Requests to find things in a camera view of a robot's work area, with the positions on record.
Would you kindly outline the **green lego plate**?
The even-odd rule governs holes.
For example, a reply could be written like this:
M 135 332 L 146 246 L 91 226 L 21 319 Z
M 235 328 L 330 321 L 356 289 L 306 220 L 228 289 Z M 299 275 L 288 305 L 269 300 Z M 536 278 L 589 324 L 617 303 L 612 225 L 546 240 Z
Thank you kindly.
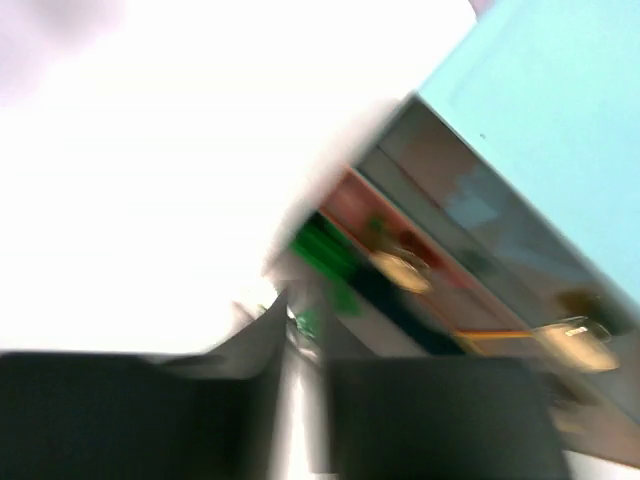
M 342 315 L 357 316 L 359 306 L 350 286 L 357 261 L 341 232 L 322 215 L 313 214 L 290 247 L 329 282 L 333 308 Z

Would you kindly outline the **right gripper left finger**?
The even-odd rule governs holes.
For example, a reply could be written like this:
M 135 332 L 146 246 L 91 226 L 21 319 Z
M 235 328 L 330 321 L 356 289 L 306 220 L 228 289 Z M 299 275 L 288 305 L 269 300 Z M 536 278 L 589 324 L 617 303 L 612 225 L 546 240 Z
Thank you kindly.
M 265 479 L 288 322 L 280 295 L 202 355 L 6 353 L 5 479 Z

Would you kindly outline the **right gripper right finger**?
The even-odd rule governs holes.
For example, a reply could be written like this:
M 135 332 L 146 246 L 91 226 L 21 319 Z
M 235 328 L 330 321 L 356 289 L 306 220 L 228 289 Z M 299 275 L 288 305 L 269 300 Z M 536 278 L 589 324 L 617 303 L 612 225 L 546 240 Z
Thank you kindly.
M 542 383 L 522 361 L 380 356 L 333 314 L 319 333 L 336 479 L 569 479 Z

